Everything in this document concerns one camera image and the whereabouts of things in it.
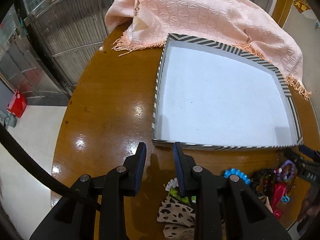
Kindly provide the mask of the right hand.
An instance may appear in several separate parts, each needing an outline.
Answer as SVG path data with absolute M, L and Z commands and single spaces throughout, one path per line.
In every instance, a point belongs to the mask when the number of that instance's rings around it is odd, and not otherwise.
M 306 192 L 306 195 L 302 201 L 300 213 L 297 217 L 297 221 L 300 223 L 306 217 L 315 218 L 319 213 L 319 205 L 313 204 L 313 196 L 311 193 L 318 192 L 318 188 L 310 186 L 310 189 Z

